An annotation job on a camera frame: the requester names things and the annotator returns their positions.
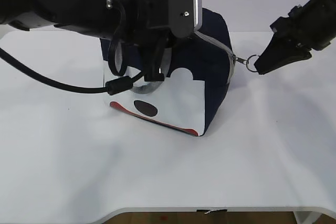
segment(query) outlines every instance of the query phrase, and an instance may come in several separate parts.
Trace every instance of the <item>metal ring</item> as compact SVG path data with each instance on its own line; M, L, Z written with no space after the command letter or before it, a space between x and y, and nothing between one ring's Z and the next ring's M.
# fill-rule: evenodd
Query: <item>metal ring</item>
M250 65L250 61L253 59L253 58L255 58L255 57L260 57L260 55L252 55L252 56L250 56L247 60L246 60L246 68L247 68L247 70L248 71L250 71L250 72L252 72L252 73L257 73L258 71L257 70L252 70L252 69L250 69L250 67L249 67L249 65Z

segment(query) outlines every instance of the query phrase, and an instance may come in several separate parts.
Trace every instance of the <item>red trim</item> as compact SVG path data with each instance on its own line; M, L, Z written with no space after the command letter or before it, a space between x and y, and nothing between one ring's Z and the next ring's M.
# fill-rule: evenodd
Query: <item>red trim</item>
M161 124L161 125L164 125L164 126L168 126L168 127L170 127L170 128L174 128L174 129L176 129L176 130L183 131L183 132L188 133L188 134L193 135L193 136L199 136L198 133L197 133L195 130L191 130L191 129L182 129L182 128L179 128L179 127L174 127L174 126L171 126L171 125L169 125L169 124L160 123L160 122L158 122L158 121L155 121L155 120L152 120L152 119L148 119L148 118L145 118L145 117L143 117L143 116L134 114L134 113L128 111L127 109L125 109L123 106L121 106L121 105L120 105L119 103L117 103L117 102L111 102L111 103L110 103L110 106L111 106L112 108L117 109L117 110L119 110L119 111L122 111L122 112L124 112L124 113L126 113L126 114L128 114L128 115L136 116L136 117L138 117L138 118L141 118L141 119L144 119L144 120L147 120L147 121L150 121L150 122L154 122L154 123L158 123L158 124Z

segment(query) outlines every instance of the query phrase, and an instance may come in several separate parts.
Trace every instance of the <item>zipper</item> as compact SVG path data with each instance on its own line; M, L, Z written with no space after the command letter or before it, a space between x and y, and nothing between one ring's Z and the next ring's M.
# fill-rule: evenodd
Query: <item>zipper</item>
M208 43L210 43L210 44L212 44L212 45L214 45L214 46L216 46L216 47L224 50L227 53L227 55L229 57L229 61L230 61L230 71L229 71L229 78L228 78L227 83L230 83L231 79L232 79L232 77L234 75L234 72L235 72L235 66L236 66L236 62L238 60L237 56L232 52L232 50L228 46L226 46L225 44L221 43L217 39L212 38L210 36L207 36L205 34L202 34L199 31L196 31L195 35L197 37L199 37L200 39L202 39L202 40L204 40L204 41L206 41L206 42L208 42Z

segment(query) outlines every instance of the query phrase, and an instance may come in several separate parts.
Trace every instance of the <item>screw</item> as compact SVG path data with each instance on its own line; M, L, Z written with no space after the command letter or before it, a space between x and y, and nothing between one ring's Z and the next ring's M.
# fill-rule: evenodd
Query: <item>screw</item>
M110 10L110 9L113 8L112 3L113 3L113 0L106 0L106 8L107 8L108 10Z

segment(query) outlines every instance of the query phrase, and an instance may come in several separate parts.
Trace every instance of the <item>black oval patch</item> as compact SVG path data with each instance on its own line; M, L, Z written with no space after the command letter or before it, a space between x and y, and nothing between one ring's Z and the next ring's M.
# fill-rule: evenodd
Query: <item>black oval patch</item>
M155 117L158 113L157 108L147 102L134 101L134 106L139 112L151 118Z

